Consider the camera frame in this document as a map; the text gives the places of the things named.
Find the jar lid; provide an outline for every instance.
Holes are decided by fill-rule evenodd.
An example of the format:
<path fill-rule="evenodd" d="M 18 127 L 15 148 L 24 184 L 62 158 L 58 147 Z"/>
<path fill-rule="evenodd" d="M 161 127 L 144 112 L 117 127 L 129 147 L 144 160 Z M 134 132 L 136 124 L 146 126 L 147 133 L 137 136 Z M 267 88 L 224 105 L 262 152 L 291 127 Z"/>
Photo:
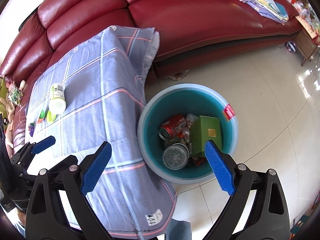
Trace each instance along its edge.
<path fill-rule="evenodd" d="M 54 98 L 49 101 L 49 110 L 53 114 L 62 114 L 66 106 L 65 100 L 62 98 Z"/>
<path fill-rule="evenodd" d="M 189 150 L 185 145 L 175 143 L 164 151 L 163 162 L 169 169 L 179 170 L 187 165 L 189 156 Z"/>

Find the fabric label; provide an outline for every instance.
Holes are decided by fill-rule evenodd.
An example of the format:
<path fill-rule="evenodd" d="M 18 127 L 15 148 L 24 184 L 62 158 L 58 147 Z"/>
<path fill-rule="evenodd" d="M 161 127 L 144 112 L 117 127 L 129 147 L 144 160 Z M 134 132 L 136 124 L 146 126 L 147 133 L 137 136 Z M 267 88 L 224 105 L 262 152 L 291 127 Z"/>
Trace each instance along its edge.
<path fill-rule="evenodd" d="M 159 224 L 163 218 L 162 212 L 160 209 L 156 211 L 153 215 L 146 215 L 146 219 L 149 226 L 154 226 Z"/>
<path fill-rule="evenodd" d="M 226 119 L 229 121 L 232 117 L 234 117 L 235 111 L 233 111 L 231 105 L 227 105 L 226 108 L 223 110 L 223 114 L 226 117 Z"/>

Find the stack of papers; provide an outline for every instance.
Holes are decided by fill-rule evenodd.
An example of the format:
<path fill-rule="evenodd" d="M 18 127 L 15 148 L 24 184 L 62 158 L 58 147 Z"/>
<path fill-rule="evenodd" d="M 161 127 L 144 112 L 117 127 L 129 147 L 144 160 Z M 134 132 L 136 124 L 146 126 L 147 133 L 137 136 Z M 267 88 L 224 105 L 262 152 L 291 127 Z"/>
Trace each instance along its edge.
<path fill-rule="evenodd" d="M 240 0 L 243 3 L 247 3 L 254 10 L 256 10 L 261 16 L 270 18 L 281 24 L 285 24 L 288 20 L 288 14 L 279 3 L 274 0 Z"/>

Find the trash bin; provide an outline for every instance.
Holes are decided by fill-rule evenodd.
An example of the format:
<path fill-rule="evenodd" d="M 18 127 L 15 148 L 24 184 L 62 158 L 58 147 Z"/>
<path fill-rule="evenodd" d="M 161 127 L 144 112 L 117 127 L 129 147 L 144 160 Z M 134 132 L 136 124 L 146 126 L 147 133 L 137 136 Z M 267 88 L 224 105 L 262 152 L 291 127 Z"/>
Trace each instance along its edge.
<path fill-rule="evenodd" d="M 138 140 L 144 161 L 157 175 L 178 184 L 194 184 L 214 177 L 208 163 L 185 167 L 181 170 L 167 168 L 162 160 L 163 142 L 158 135 L 159 126 L 175 114 L 188 113 L 217 117 L 222 133 L 222 152 L 231 156 L 238 142 L 236 116 L 228 120 L 224 114 L 228 102 L 216 91 L 197 84 L 180 84 L 155 95 L 143 110 L 138 124 Z"/>

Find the red soda can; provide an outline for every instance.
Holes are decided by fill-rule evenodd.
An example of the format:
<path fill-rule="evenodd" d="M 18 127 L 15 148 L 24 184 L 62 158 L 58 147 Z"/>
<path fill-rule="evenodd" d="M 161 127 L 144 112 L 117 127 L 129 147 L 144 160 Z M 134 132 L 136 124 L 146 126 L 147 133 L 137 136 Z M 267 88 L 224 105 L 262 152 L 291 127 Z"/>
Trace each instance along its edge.
<path fill-rule="evenodd" d="M 186 126 L 187 120 L 184 116 L 182 114 L 175 114 L 159 127 L 158 134 L 162 140 L 170 141 Z"/>

